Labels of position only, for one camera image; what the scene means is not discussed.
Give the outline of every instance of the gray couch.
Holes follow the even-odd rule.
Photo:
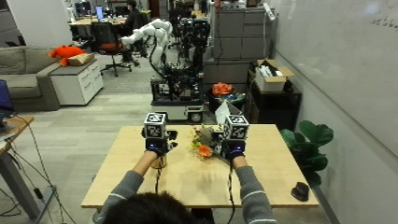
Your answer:
[[[15,111],[53,111],[60,108],[48,73],[60,67],[48,56],[51,48],[0,48],[0,79],[8,82]]]

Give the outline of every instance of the gray sleeve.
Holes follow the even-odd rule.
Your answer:
[[[104,222],[109,207],[112,207],[120,200],[125,200],[137,193],[142,181],[144,177],[137,172],[127,172],[121,183],[112,190],[108,199],[104,201],[104,206],[96,223],[101,224]]]
[[[245,222],[276,224],[273,209],[265,190],[257,180],[253,167],[242,166],[236,169],[240,182],[240,199],[242,202],[242,213]]]

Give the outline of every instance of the black mouse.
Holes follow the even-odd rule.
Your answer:
[[[302,182],[297,182],[296,187],[292,189],[292,195],[297,198],[298,201],[306,202],[309,200],[309,192],[309,186]]]

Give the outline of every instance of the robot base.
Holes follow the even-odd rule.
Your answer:
[[[202,102],[152,102],[152,111],[165,114],[169,120],[189,120],[201,123],[202,110]]]

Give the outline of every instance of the floor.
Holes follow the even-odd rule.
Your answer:
[[[97,57],[101,66],[109,63],[109,58]],[[133,74],[149,74],[148,60],[140,59],[142,67],[133,68]],[[59,111],[23,113],[32,115],[35,121],[31,125],[37,140],[40,153],[47,167],[52,184],[57,186],[63,206],[73,217],[75,223],[92,223],[93,209],[83,209],[80,203],[85,197],[92,178],[96,175],[107,151],[109,150],[117,132],[124,125],[142,125],[144,116],[150,112],[150,94],[140,92],[142,85],[149,88],[149,83],[130,83],[130,92],[124,86],[121,92],[107,90],[107,81],[120,80],[132,77],[125,70],[120,70],[120,77],[115,78],[111,72],[104,73],[104,89],[91,101],[88,106],[65,106]],[[206,122],[212,123],[213,118],[206,117]],[[17,138],[15,149],[28,162],[41,170],[32,133],[25,130]],[[48,185],[43,178],[35,173],[25,163],[28,177],[33,186],[44,189]],[[8,186],[0,177],[0,189],[12,196]],[[0,213],[13,207],[11,199],[0,192]],[[45,214],[41,223],[73,223],[63,213],[53,200],[49,206],[49,215]],[[214,216],[217,223],[226,223],[232,209],[216,209]],[[280,224],[329,224],[322,208],[305,209],[274,209],[274,216]],[[15,217],[0,217],[3,224],[20,224],[28,220],[27,214]],[[234,224],[244,223],[241,210],[236,212]]]

